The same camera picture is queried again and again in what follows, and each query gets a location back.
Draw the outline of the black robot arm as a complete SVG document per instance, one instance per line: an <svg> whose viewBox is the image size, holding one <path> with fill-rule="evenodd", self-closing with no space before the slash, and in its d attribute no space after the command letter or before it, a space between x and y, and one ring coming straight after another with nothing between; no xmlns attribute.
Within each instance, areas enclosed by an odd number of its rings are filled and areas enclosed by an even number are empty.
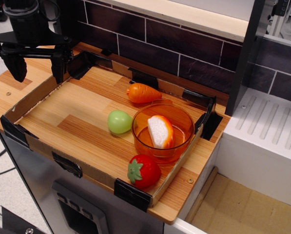
<svg viewBox="0 0 291 234"><path fill-rule="evenodd" d="M67 64L73 59L71 39L50 30L43 2L5 0L3 10L13 30L0 33L0 57L14 79L24 81L26 58L49 59L57 84L62 83Z"/></svg>

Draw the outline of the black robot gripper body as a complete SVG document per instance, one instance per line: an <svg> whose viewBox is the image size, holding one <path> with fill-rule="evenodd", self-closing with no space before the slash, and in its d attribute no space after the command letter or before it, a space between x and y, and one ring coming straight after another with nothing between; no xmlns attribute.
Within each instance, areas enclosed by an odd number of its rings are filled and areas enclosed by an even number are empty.
<svg viewBox="0 0 291 234"><path fill-rule="evenodd" d="M12 31L0 33L0 57L14 55L34 59L70 59L70 38L50 30L42 4L4 4Z"/></svg>

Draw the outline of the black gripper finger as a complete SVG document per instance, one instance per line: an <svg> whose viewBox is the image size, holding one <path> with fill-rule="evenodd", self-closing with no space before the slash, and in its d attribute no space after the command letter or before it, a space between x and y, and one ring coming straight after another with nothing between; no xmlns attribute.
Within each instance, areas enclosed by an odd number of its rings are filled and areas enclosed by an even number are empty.
<svg viewBox="0 0 291 234"><path fill-rule="evenodd" d="M63 82L64 75L67 72L67 65L69 62L69 55L65 52L55 52L51 58L51 69L53 77L56 79L56 83L60 84Z"/></svg>
<svg viewBox="0 0 291 234"><path fill-rule="evenodd" d="M27 74L27 65L24 58L17 54L8 53L2 53L1 57L14 79L23 82Z"/></svg>

